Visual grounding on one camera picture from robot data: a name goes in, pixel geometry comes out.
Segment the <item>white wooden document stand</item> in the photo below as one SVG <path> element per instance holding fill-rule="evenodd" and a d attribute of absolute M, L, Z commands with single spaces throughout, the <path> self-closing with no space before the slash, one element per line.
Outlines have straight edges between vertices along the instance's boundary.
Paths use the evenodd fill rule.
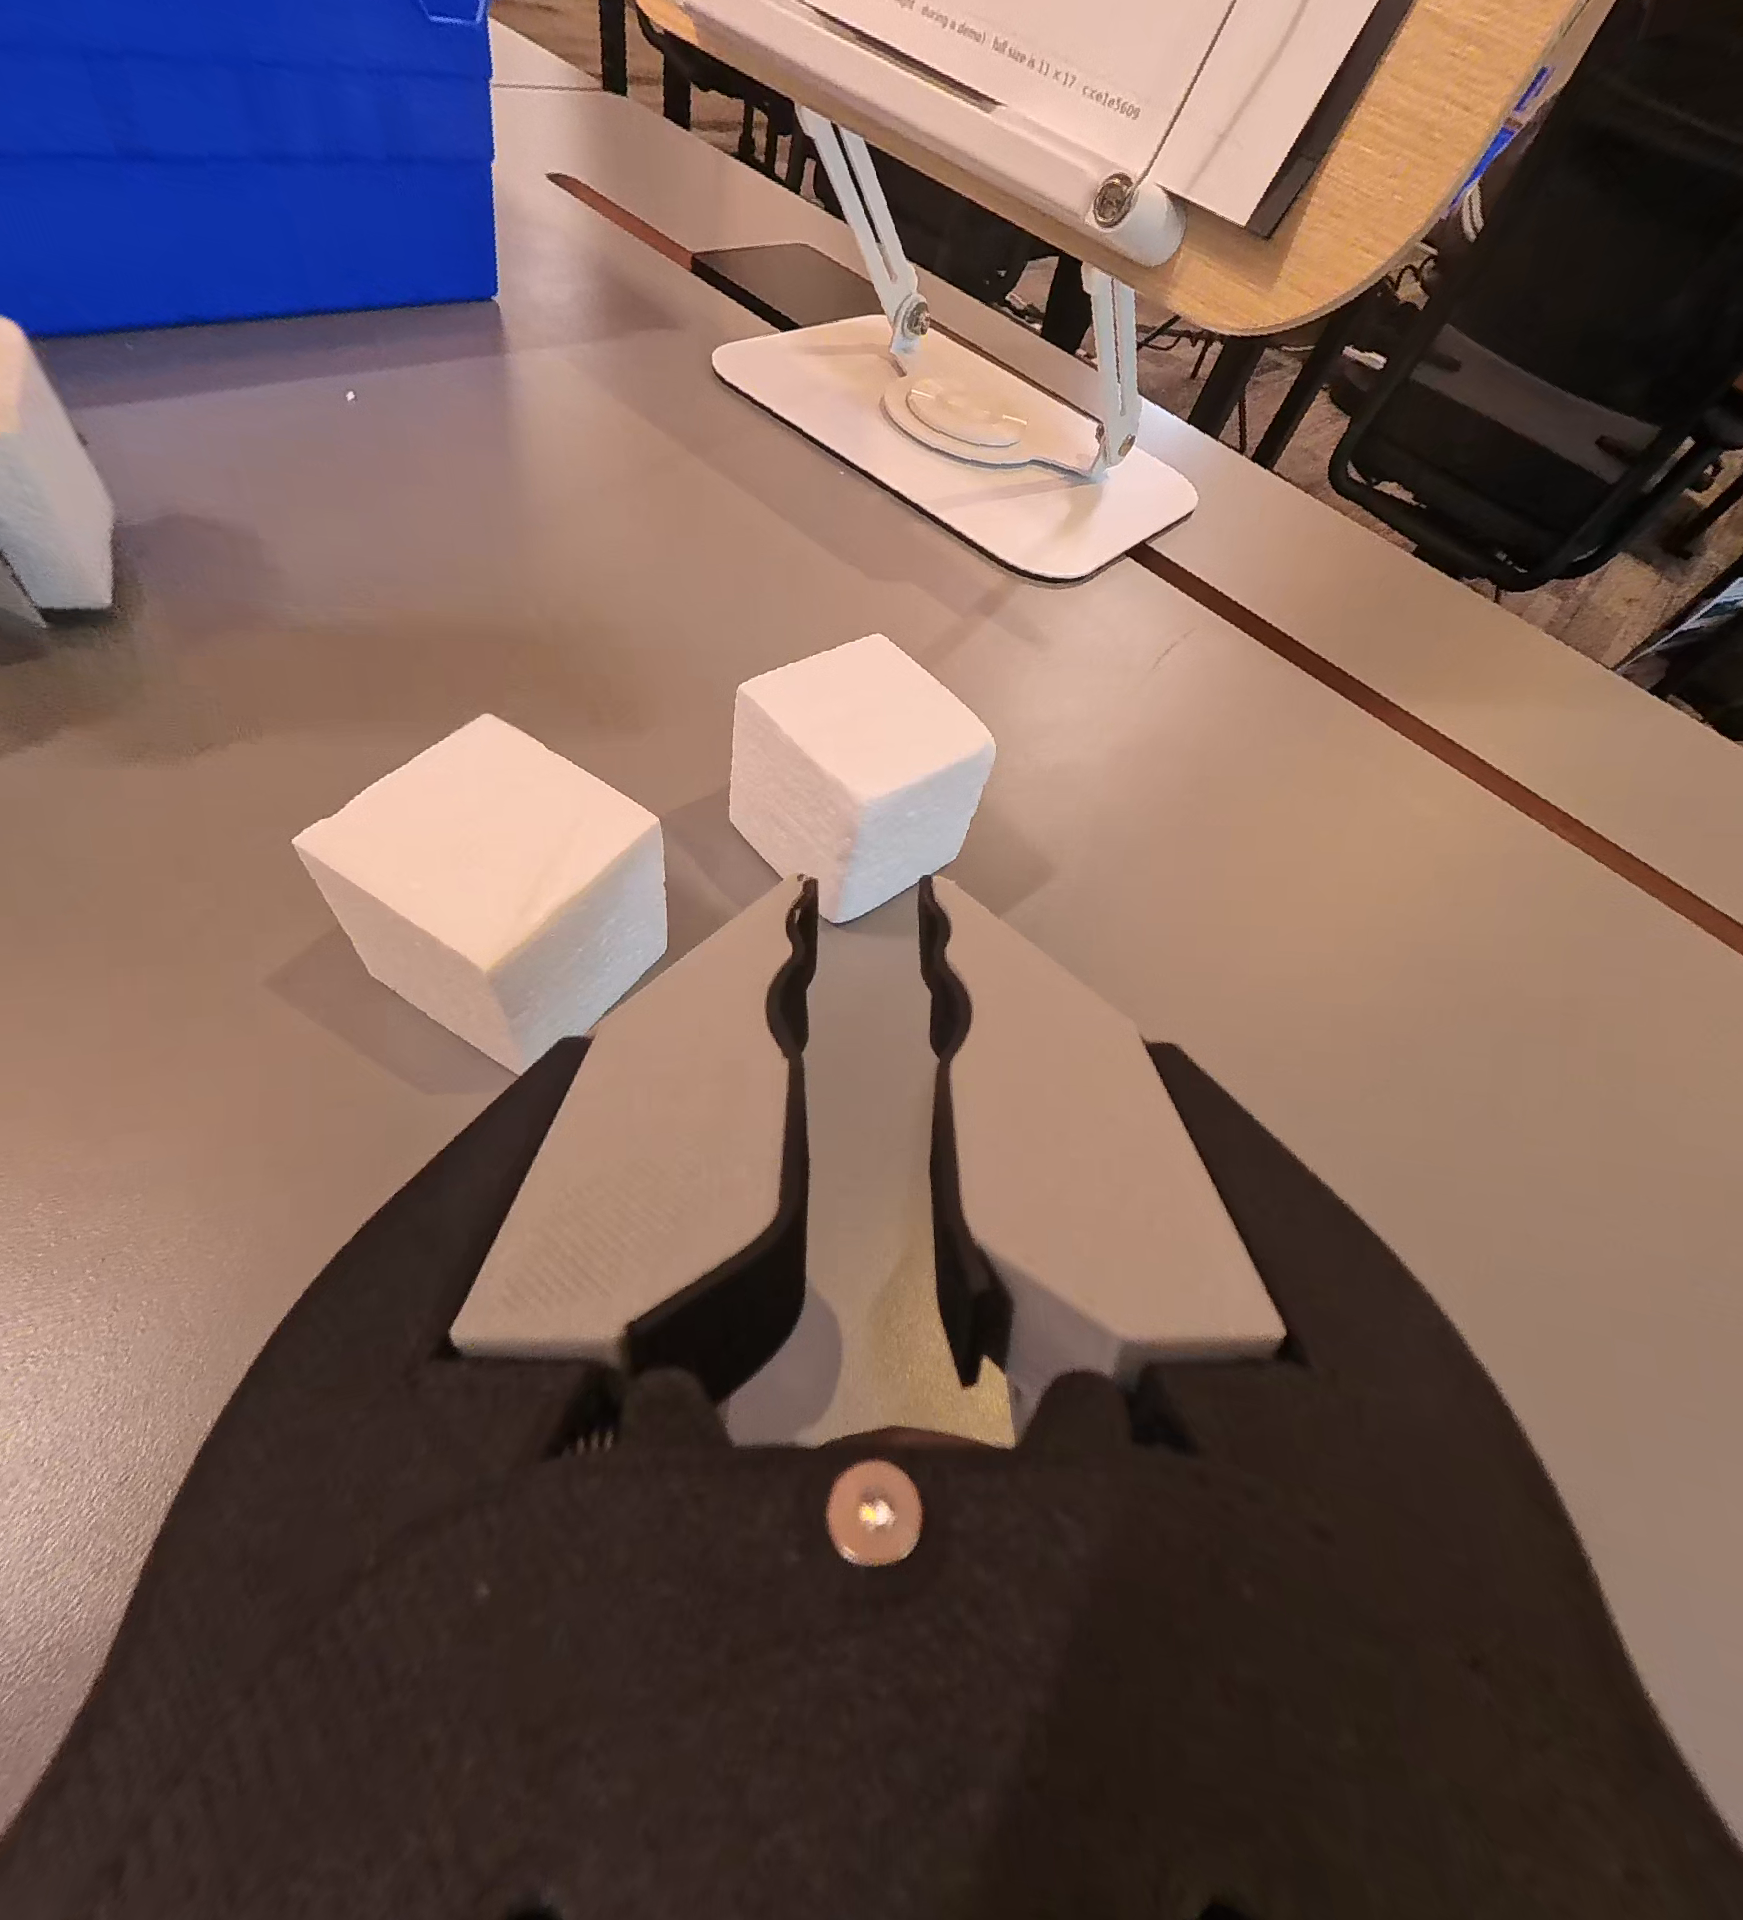
<path fill-rule="evenodd" d="M 786 96 L 883 320 L 714 351 L 714 371 L 1004 567 L 1068 584 L 1185 520 L 1193 484 L 1140 449 L 1136 301 L 1207 330 L 1283 332 L 1368 289 L 1437 220 L 1535 78 L 1608 5 L 1410 5 L 1330 152 L 1268 235 L 877 45 L 817 2 L 648 5 L 689 51 Z M 1062 400 L 931 320 L 875 172 L 890 155 L 1081 265 L 1097 382 Z"/>

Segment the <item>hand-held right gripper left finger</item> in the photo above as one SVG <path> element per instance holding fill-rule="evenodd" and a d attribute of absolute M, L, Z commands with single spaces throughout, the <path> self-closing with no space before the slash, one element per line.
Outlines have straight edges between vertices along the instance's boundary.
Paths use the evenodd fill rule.
<path fill-rule="evenodd" d="M 469 1358 L 692 1375 L 729 1402 L 806 1301 L 817 884 L 791 878 L 591 1035 L 452 1323 Z"/>

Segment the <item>blue plastic bin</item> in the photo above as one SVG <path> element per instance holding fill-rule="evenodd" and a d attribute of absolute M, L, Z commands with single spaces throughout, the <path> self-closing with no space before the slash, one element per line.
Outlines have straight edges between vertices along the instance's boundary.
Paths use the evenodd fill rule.
<path fill-rule="evenodd" d="M 483 2 L 0 2 L 0 314 L 492 301 Z"/>

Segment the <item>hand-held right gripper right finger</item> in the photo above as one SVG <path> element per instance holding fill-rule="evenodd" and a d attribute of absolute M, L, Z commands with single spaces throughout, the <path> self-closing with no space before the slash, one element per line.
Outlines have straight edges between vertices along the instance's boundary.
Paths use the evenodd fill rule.
<path fill-rule="evenodd" d="M 1264 1359 L 1286 1326 L 1137 1025 L 942 878 L 917 887 L 931 997 L 931 1240 L 958 1381 L 1011 1387 Z"/>

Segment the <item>printed instruction sheet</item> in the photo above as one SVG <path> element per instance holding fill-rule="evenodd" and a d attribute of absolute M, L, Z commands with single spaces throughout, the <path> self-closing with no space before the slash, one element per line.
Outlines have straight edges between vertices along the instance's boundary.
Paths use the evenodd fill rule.
<path fill-rule="evenodd" d="M 899 61 L 1255 235 L 1291 209 L 1410 2 L 819 2 Z"/>

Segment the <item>black office chair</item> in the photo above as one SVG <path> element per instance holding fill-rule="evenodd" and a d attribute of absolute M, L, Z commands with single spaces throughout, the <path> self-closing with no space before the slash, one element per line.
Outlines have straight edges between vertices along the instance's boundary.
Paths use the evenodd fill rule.
<path fill-rule="evenodd" d="M 1590 572 L 1743 373 L 1743 2 L 1614 5 L 1330 461 L 1443 570 Z"/>

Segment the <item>white hard foam cube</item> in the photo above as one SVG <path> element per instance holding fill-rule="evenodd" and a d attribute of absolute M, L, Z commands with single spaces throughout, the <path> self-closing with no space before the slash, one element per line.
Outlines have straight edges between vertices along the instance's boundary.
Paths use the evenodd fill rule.
<path fill-rule="evenodd" d="M 107 611 L 114 506 L 31 338 L 0 315 L 0 554 L 42 615 Z"/>
<path fill-rule="evenodd" d="M 870 633 L 740 684 L 729 815 L 847 924 L 956 859 L 995 762 L 980 715 Z"/>
<path fill-rule="evenodd" d="M 492 714 L 291 847 L 370 975 L 512 1073 L 666 953 L 659 819 Z"/>

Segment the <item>black phone on table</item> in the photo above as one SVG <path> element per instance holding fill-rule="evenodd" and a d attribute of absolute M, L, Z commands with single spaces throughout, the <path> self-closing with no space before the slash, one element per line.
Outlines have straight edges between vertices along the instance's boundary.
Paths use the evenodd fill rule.
<path fill-rule="evenodd" d="M 874 285 L 809 244 L 768 244 L 692 256 L 692 275 L 779 330 L 883 320 Z"/>

